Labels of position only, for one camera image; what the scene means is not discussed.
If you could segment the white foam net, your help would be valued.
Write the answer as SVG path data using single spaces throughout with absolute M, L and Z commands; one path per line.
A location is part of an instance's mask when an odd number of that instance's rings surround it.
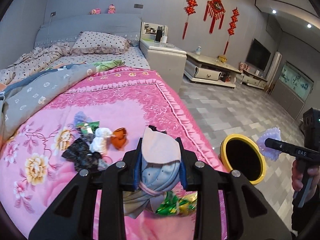
M 281 154 L 280 150 L 272 147 L 274 140 L 281 141 L 281 131 L 278 127 L 267 129 L 257 140 L 260 153 L 272 161 L 278 160 Z

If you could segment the large black plastic bag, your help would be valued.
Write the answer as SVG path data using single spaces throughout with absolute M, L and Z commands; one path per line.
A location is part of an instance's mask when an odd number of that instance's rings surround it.
M 98 172 L 99 160 L 102 158 L 99 152 L 92 152 L 87 142 L 81 138 L 76 139 L 61 155 L 67 161 L 74 164 L 76 172 L 87 169 Z

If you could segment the white tissue wad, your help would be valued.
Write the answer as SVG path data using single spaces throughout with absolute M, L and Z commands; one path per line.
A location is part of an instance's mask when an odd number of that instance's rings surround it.
M 89 146 L 91 152 L 99 152 L 102 156 L 107 155 L 107 142 L 112 136 L 112 131 L 107 127 L 97 128 L 94 138 Z

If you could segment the green snack bag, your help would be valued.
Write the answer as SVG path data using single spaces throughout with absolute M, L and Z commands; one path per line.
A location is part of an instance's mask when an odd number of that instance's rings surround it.
M 172 191 L 168 191 L 155 214 L 165 217 L 189 216 L 196 212 L 196 208 L 197 192 L 178 197 Z

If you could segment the small green wrapper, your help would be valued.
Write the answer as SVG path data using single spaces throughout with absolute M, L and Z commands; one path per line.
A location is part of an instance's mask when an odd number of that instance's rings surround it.
M 99 121 L 93 121 L 93 122 L 81 122 L 76 124 L 76 130 L 80 135 L 89 135 L 93 134 L 95 135 L 95 131 L 99 128 Z

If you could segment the orange peel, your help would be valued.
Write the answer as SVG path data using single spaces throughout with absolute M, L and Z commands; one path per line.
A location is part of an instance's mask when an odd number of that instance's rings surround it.
M 113 131 L 110 142 L 115 149 L 121 150 L 127 142 L 127 130 L 122 127 Z

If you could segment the grey pink sock bundle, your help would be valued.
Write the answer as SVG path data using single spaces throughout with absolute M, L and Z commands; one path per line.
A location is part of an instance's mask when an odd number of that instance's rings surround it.
M 137 218 L 144 210 L 155 213 L 167 192 L 180 181 L 180 146 L 165 131 L 145 128 L 140 153 L 138 188 L 123 193 L 124 215 L 131 218 Z

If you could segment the silver wipes packet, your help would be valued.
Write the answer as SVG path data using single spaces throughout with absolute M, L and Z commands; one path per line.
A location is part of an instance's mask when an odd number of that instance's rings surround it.
M 98 171 L 106 170 L 108 167 L 109 167 L 108 163 L 104 161 L 103 158 L 98 159 L 98 166 L 97 166 Z

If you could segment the purple foam net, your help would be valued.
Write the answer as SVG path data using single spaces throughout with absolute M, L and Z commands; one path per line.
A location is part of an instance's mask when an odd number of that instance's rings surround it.
M 92 122 L 92 119 L 88 117 L 83 111 L 79 111 L 75 114 L 73 119 L 74 126 L 77 126 L 78 124 L 84 124 Z

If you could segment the small black plastic bag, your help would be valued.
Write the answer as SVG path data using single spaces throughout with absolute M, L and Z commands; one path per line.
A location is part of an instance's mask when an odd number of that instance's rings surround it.
M 167 134 L 166 131 L 160 131 L 160 130 L 158 130 L 156 126 L 149 125 L 148 128 L 150 128 L 150 129 L 151 129 L 152 131 L 154 131 L 154 132 L 161 132 L 161 133 Z

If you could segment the yellow rimmed trash bin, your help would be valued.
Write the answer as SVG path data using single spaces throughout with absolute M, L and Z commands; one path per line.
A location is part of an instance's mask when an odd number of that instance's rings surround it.
M 253 185 L 263 181 L 267 165 L 257 144 L 242 134 L 230 134 L 221 142 L 219 158 L 228 172 L 240 171 Z

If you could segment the pink floral bed cover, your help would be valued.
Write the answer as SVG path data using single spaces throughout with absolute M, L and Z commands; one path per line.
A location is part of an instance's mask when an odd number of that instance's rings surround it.
M 76 174 L 61 155 L 78 136 L 73 119 L 79 111 L 100 127 L 127 130 L 123 149 L 108 147 L 108 164 L 136 148 L 152 125 L 181 138 L 201 161 L 224 170 L 187 107 L 158 73 L 130 67 L 95 73 L 58 95 L 1 144 L 1 204 L 24 237 Z

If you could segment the fish tank cabinet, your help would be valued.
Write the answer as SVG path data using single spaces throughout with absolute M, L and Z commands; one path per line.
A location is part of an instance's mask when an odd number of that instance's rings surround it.
M 285 61 L 271 97 L 296 120 L 313 89 L 314 81 L 294 65 Z

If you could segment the white tv stand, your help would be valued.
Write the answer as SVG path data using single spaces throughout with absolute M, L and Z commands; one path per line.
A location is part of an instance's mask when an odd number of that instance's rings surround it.
M 246 70 L 243 70 L 241 74 L 236 75 L 236 79 L 240 84 L 245 84 L 250 87 L 265 89 L 267 85 L 267 80 L 258 75 L 252 74 Z

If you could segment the white standing air conditioner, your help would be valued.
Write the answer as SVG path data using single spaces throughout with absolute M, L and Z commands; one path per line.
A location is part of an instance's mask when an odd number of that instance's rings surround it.
M 275 54 L 274 54 L 274 57 L 272 59 L 271 65 L 269 67 L 267 76 L 266 76 L 267 83 L 266 83 L 265 88 L 264 88 L 265 91 L 268 90 L 268 88 L 270 87 L 270 85 L 271 85 L 271 83 L 272 83 L 272 81 L 274 79 L 276 71 L 277 71 L 277 69 L 279 67 L 279 64 L 281 62 L 281 58 L 282 58 L 281 53 L 276 51 Z

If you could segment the pink figurine on stand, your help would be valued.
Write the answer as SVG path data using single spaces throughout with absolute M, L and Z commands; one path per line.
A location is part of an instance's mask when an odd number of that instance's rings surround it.
M 244 62 L 240 62 L 239 63 L 239 70 L 241 72 L 243 72 L 244 70 L 248 70 L 248 64 L 244 63 Z

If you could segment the grey patterned quilt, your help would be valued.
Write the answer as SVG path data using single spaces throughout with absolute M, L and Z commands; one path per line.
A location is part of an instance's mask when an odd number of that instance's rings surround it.
M 1 144 L 58 95 L 96 72 L 93 64 L 70 64 L 9 85 L 1 92 Z

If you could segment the yellow bowl ornament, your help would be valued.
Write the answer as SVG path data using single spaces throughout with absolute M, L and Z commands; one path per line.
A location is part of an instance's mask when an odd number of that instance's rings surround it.
M 227 57 L 225 55 L 219 55 L 218 56 L 219 61 L 225 63 L 227 61 Z

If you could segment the white coffee table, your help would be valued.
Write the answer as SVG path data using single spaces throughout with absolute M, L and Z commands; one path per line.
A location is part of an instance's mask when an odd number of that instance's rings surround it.
M 235 88 L 241 72 L 216 58 L 187 52 L 184 74 L 192 82 Z

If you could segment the small white bottle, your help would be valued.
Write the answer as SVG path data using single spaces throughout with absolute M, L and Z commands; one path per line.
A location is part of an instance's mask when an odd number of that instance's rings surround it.
M 195 54 L 196 55 L 200 55 L 201 54 L 201 46 L 198 46 L 197 48 L 196 48 L 196 50 L 195 50 Z

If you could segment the green floral pillow edge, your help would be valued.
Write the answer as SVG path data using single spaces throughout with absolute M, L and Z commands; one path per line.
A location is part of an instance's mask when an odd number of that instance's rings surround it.
M 95 62 L 93 65 L 96 67 L 97 72 L 104 72 L 115 67 L 124 66 L 125 62 L 122 60 L 110 60 L 110 61 L 102 61 Z

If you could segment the right red knot decoration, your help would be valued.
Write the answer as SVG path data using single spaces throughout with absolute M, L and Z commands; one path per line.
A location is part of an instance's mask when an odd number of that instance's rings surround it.
M 229 41 L 230 41 L 230 37 L 234 35 L 234 30 L 236 28 L 236 23 L 238 22 L 238 17 L 240 16 L 240 13 L 238 11 L 238 8 L 236 7 L 235 9 L 232 10 L 233 14 L 231 16 L 231 22 L 229 23 L 229 28 L 228 28 L 228 40 L 226 42 L 225 45 L 225 49 L 223 51 L 223 55 L 226 55 L 227 49 L 228 49 L 228 45 L 229 45 Z

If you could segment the red knot decoration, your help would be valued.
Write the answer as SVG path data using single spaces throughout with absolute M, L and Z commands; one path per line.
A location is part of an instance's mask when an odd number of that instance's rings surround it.
M 186 32 L 188 29 L 189 16 L 196 13 L 195 8 L 198 6 L 197 0 L 186 0 L 187 5 L 184 7 L 184 11 L 187 14 L 187 19 L 184 23 L 184 29 L 182 39 L 185 39 Z
M 203 21 L 211 19 L 209 34 L 214 32 L 215 25 L 218 24 L 218 29 L 220 30 L 223 25 L 223 20 L 225 17 L 225 7 L 221 0 L 208 0 L 206 4 L 206 9 L 203 16 Z
M 238 11 L 238 8 L 236 7 L 235 9 L 232 10 L 233 14 L 231 16 L 231 22 L 229 23 L 229 28 L 228 28 L 228 40 L 226 42 L 225 45 L 225 49 L 223 51 L 223 55 L 226 55 L 227 49 L 228 49 L 228 45 L 229 45 L 229 41 L 230 41 L 230 37 L 234 35 L 234 30 L 236 28 L 236 23 L 238 22 L 238 17 L 240 16 L 240 13 Z

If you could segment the polka dot crumpled duvet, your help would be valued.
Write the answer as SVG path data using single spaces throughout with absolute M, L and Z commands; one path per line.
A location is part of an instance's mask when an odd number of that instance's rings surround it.
M 7 86 L 48 69 L 54 61 L 68 56 L 70 51 L 71 46 L 68 42 L 58 42 L 48 48 L 36 47 L 31 52 L 20 56 L 8 68 L 1 70 L 1 84 Z

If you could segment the centre red knot decoration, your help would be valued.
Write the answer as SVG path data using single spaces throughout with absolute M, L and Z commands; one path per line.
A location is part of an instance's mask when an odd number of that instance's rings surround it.
M 208 0 L 206 4 L 206 9 L 203 16 L 203 21 L 211 19 L 209 34 L 214 32 L 215 25 L 218 24 L 218 29 L 220 30 L 223 25 L 223 20 L 225 17 L 225 7 L 221 0 Z

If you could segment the white bedside cabinet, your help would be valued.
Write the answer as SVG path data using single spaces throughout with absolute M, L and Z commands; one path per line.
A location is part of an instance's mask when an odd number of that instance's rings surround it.
M 168 36 L 168 26 L 142 22 L 139 48 L 144 54 L 151 70 L 156 71 L 175 91 L 179 92 L 183 79 L 187 53 L 168 42 L 156 42 L 158 26 L 163 27 L 163 36 Z

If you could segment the polka dot pillow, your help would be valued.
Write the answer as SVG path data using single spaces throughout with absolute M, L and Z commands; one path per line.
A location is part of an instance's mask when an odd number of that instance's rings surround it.
M 94 31 L 82 31 L 71 48 L 74 55 L 82 54 L 124 54 L 129 50 L 127 38 Z

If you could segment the white cup on cabinet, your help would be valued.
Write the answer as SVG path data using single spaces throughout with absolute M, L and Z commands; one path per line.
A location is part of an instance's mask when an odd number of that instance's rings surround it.
M 161 42 L 162 43 L 166 43 L 167 42 L 167 36 L 162 36 L 162 38 L 161 38 Z

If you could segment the left red knot decoration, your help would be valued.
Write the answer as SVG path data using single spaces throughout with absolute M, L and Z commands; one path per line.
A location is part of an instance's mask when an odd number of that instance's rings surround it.
M 196 13 L 195 8 L 198 6 L 197 0 L 186 0 L 187 5 L 184 7 L 184 11 L 187 14 L 187 19 L 184 23 L 184 29 L 182 39 L 185 39 L 186 32 L 188 29 L 189 16 Z

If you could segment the grey upholstered headboard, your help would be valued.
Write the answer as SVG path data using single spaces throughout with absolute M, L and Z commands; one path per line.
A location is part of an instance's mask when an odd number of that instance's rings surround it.
M 80 15 L 56 20 L 40 27 L 34 47 L 46 48 L 57 42 L 75 42 L 82 31 L 110 33 L 138 40 L 142 20 L 137 14 Z

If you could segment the black thermos bottle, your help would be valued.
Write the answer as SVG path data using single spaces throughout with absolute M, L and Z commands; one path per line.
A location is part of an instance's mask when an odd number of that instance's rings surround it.
M 159 26 L 157 27 L 155 41 L 156 41 L 156 42 L 160 42 L 162 36 L 163 36 L 163 27 L 159 25 Z

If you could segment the left pink plush toy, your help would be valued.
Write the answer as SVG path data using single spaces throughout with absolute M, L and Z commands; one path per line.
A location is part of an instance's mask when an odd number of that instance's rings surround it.
M 101 9 L 100 9 L 100 8 L 92 9 L 92 10 L 89 12 L 89 14 L 90 14 L 90 15 L 101 14 Z

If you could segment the pink plush toy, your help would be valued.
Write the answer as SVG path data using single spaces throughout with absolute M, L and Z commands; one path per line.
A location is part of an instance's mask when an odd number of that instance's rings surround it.
M 89 12 L 89 14 L 90 14 L 90 15 L 101 14 L 101 9 L 100 9 L 100 8 L 92 9 L 92 10 Z
M 108 14 L 115 14 L 116 13 L 116 7 L 113 4 L 109 5 L 107 13 Z

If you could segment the right pink plush toy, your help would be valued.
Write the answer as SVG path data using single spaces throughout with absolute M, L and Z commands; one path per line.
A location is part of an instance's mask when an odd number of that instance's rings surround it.
M 107 13 L 108 14 L 115 14 L 116 13 L 116 7 L 113 4 L 109 5 Z

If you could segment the wall mounted television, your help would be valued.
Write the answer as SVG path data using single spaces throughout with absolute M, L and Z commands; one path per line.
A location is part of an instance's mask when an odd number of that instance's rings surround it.
M 271 52 L 257 39 L 251 43 L 245 62 L 259 70 L 264 71 L 270 59 Z

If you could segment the grey wall switch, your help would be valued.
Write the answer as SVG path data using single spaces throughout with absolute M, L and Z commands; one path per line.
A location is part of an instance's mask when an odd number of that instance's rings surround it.
M 142 4 L 134 4 L 134 8 L 143 9 L 143 5 Z

